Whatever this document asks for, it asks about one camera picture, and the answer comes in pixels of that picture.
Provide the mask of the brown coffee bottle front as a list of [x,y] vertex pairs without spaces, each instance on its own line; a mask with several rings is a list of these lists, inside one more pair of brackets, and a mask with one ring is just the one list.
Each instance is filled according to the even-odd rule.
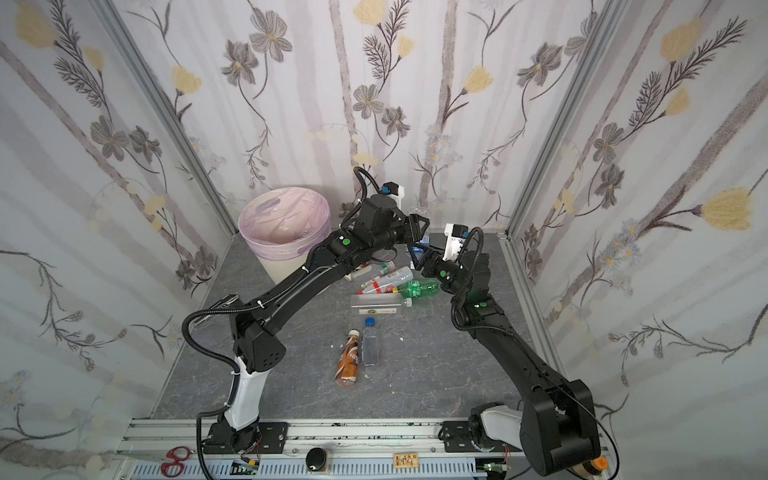
[[335,381],[341,386],[351,386],[357,381],[359,342],[360,332],[358,330],[350,330],[335,373]]

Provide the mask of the green plastic bottle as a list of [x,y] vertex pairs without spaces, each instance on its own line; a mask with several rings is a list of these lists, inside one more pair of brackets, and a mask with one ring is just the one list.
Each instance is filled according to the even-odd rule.
[[440,282],[434,278],[410,280],[394,289],[403,298],[418,299],[434,296],[441,292]]

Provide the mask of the clear bottle blue cap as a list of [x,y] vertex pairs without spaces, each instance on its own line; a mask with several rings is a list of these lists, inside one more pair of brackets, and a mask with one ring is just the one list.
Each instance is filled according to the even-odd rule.
[[362,361],[366,367],[375,366],[379,363],[379,334],[377,324],[374,318],[369,317],[365,320],[362,338]]

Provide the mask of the clear bottle blue label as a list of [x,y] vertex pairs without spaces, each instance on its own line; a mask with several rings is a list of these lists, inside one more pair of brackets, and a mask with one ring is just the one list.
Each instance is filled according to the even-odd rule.
[[[428,208],[423,208],[423,207],[414,207],[412,209],[411,213],[412,214],[420,214],[420,215],[422,215],[422,216],[427,218],[427,215],[429,214],[429,209]],[[429,245],[429,243],[430,243],[429,228],[428,228],[428,231],[424,235],[424,237],[423,237],[421,242],[424,243],[424,244],[428,244]]]

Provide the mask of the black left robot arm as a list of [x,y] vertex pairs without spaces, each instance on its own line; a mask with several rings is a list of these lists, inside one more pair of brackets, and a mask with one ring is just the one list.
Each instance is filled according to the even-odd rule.
[[[306,261],[266,293],[241,302],[232,296],[195,311],[183,321],[184,341],[198,353],[226,364],[232,376],[225,404],[197,414],[196,453],[239,453],[261,438],[260,402],[269,372],[285,356],[277,335],[287,321],[327,287],[372,260],[375,253],[397,245],[413,248],[430,224],[420,214],[406,214],[387,190],[364,169],[353,170],[361,199],[318,245]],[[233,354],[214,352],[192,335],[205,317],[225,315],[230,321]]]

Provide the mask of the clear bottle green cap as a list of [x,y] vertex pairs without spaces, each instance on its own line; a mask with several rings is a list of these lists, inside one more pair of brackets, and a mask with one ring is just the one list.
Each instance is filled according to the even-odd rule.
[[388,261],[379,266],[379,268],[376,270],[376,273],[374,276],[368,280],[366,280],[361,287],[365,288],[366,286],[372,284],[374,281],[377,281],[382,276],[391,273],[394,270],[395,263],[393,261]]

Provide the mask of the clear square bottle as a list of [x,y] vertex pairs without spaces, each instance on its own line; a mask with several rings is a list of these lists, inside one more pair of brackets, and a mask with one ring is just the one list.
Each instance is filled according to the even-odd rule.
[[350,297],[350,308],[360,315],[395,314],[402,308],[411,308],[413,300],[399,293],[355,294]]

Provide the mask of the clear bottle red cap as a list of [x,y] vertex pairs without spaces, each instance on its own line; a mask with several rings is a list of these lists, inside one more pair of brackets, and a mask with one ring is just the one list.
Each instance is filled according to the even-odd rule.
[[369,281],[359,294],[391,293],[395,288],[407,284],[413,279],[413,272],[409,267],[402,267],[384,276]]

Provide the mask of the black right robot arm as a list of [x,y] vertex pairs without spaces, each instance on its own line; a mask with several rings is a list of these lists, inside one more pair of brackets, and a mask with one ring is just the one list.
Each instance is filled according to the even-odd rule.
[[499,402],[474,408],[468,419],[473,443],[480,449],[495,443],[517,448],[542,477],[595,463],[607,431],[595,415],[591,391],[553,369],[515,331],[490,292],[483,232],[474,228],[463,239],[457,253],[425,245],[412,260],[450,294],[453,326],[494,357],[521,397],[519,409]]

